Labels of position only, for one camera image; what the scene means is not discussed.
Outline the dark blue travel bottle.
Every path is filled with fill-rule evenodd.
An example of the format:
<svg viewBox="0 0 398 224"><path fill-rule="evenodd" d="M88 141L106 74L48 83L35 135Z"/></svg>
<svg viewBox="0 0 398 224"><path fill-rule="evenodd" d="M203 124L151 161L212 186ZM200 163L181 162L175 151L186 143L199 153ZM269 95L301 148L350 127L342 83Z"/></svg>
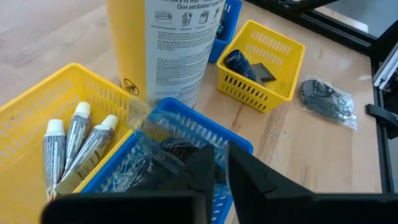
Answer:
<svg viewBox="0 0 398 224"><path fill-rule="evenodd" d="M223 59L223 63L229 70L232 70L252 81L257 80L256 73L252 69L251 64L240 50L236 49L230 52Z"/></svg>

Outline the blue slotted plastic basket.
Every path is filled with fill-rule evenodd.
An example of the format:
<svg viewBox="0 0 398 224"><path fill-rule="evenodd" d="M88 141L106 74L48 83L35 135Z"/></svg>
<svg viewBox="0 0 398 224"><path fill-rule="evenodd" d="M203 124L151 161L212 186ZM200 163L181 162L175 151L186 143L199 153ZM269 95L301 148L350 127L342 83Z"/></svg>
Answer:
<svg viewBox="0 0 398 224"><path fill-rule="evenodd" d="M210 63L217 62L225 47L231 43L242 5L241 0L226 0L221 22L210 52Z"/></svg>
<svg viewBox="0 0 398 224"><path fill-rule="evenodd" d="M174 98L161 100L156 109L176 114L177 120L174 122L174 125L181 124L183 127L188 127L205 139L214 140L220 146L232 140L248 154L253 153L254 148L249 141ZM123 161L131 154L131 150L140 137L141 134L128 131L126 136L117 142L74 192L87 193L102 191L116 173L116 169L121 167ZM233 204L233 196L231 194L222 196L222 193L222 189L217 187L213 201L211 224L225 224L229 210Z"/></svg>

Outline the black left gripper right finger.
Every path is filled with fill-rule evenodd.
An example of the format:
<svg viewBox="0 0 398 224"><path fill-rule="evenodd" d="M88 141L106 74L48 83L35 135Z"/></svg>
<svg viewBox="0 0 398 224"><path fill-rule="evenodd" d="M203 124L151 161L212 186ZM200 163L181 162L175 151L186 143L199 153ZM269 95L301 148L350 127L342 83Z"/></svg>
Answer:
<svg viewBox="0 0 398 224"><path fill-rule="evenodd" d="M228 143L240 224L398 224L398 194L316 193Z"/></svg>

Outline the yellow slotted plastic basket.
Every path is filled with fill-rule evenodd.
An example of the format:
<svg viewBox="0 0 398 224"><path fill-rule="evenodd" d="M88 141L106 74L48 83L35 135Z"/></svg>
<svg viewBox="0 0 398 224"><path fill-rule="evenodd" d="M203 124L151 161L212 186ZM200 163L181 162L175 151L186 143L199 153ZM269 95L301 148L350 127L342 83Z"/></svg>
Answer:
<svg viewBox="0 0 398 224"><path fill-rule="evenodd" d="M228 69L223 60L234 50L241 51L250 65L265 66L276 80L260 84ZM267 113L293 98L304 54L300 42L248 20L216 63L217 89Z"/></svg>
<svg viewBox="0 0 398 224"><path fill-rule="evenodd" d="M0 107L0 223L39 223L47 203L42 139L50 119L67 127L77 104L91 105L91 124L119 118L104 164L128 139L137 98L78 63L70 63Z"/></svg>

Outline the silver aluminium extrusion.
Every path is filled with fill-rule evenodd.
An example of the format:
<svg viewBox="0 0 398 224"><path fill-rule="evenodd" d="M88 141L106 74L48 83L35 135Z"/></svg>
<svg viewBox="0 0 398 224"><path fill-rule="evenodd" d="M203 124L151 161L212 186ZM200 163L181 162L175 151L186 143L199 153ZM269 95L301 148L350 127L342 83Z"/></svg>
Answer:
<svg viewBox="0 0 398 224"><path fill-rule="evenodd" d="M394 72L398 69L398 42L387 55L385 61L377 70L373 78L373 86L383 90Z"/></svg>

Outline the dark grey sachet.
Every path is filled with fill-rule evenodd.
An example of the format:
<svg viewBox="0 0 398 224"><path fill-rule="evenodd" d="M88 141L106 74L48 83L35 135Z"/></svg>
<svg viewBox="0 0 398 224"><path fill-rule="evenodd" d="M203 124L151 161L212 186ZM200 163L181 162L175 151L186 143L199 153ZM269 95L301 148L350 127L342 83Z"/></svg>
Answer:
<svg viewBox="0 0 398 224"><path fill-rule="evenodd" d="M252 64L251 68L255 74L255 82L262 85L265 82L276 81L276 77L262 63Z"/></svg>

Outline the black aluminium frame rail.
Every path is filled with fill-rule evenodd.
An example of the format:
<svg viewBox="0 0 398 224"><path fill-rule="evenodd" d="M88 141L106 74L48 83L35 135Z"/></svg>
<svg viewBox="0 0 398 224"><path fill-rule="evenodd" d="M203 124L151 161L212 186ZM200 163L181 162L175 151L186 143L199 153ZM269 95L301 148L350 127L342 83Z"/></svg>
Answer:
<svg viewBox="0 0 398 224"><path fill-rule="evenodd" d="M314 33L369 56L378 38L316 9L338 0L246 0Z"/></svg>

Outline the disinfecting wipes canister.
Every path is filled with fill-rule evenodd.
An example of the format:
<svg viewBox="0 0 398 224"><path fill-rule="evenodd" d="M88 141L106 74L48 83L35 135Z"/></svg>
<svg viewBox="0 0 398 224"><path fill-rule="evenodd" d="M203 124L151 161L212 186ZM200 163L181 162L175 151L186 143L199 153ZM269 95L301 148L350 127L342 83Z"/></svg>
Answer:
<svg viewBox="0 0 398 224"><path fill-rule="evenodd" d="M192 107L226 0L106 0L121 87Z"/></svg>

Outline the black aluminium frame post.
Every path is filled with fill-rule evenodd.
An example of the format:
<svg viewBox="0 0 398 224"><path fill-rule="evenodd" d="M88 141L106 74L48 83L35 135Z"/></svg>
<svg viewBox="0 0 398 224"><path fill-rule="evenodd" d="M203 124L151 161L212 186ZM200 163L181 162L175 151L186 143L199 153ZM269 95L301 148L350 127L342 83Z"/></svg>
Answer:
<svg viewBox="0 0 398 224"><path fill-rule="evenodd" d="M374 95L373 105L384 108L384 99L383 99L382 90L374 87L373 95ZM392 176L387 128L377 119L376 119L376 133L377 133L377 145L379 152L379 165L380 165L382 192L394 193L394 179Z"/></svg>

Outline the black frame bracket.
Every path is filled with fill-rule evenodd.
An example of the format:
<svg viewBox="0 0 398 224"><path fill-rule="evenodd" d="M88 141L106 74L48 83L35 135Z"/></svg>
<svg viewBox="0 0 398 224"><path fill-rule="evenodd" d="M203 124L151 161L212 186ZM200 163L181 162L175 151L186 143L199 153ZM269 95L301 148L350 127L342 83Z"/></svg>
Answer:
<svg viewBox="0 0 398 224"><path fill-rule="evenodd" d="M389 139L398 138L398 115L376 105L365 106L367 115L379 120L386 128Z"/></svg>

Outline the black item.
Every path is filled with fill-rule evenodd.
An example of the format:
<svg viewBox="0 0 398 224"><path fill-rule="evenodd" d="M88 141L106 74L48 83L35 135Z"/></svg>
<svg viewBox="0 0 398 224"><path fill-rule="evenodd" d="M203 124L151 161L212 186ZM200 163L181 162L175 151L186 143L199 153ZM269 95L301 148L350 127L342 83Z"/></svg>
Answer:
<svg viewBox="0 0 398 224"><path fill-rule="evenodd" d="M215 158L215 189L229 194L226 180L228 142L180 112L155 111L133 101L127 125L138 135L103 192L156 189L175 177L200 150L210 147Z"/></svg>
<svg viewBox="0 0 398 224"><path fill-rule="evenodd" d="M298 90L297 104L323 119L358 130L351 94L318 77L307 76L304 79Z"/></svg>

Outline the white toothpaste tube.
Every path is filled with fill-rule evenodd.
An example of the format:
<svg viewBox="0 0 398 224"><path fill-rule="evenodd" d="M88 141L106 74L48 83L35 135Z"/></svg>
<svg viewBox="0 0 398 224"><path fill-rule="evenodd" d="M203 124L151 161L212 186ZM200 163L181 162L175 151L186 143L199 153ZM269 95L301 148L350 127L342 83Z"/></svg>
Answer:
<svg viewBox="0 0 398 224"><path fill-rule="evenodd" d="M60 182L65 169L67 137L61 119L51 119L47 123L43 138L43 162L46 197L56 197L55 187Z"/></svg>
<svg viewBox="0 0 398 224"><path fill-rule="evenodd" d="M65 172L70 168L83 145L91 122L91 105L85 101L77 104L67 134Z"/></svg>
<svg viewBox="0 0 398 224"><path fill-rule="evenodd" d="M66 174L55 187L56 193L60 195L72 193L90 174L114 136L118 121L117 116L110 114L92 129Z"/></svg>

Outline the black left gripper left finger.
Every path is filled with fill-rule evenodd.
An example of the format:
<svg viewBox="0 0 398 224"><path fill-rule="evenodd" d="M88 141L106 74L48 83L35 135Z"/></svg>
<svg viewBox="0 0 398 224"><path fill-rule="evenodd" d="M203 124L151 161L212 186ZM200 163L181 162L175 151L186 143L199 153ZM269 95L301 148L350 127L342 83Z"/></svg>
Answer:
<svg viewBox="0 0 398 224"><path fill-rule="evenodd" d="M211 224L214 191L214 149L206 146L157 190L67 195L45 206L40 224Z"/></svg>

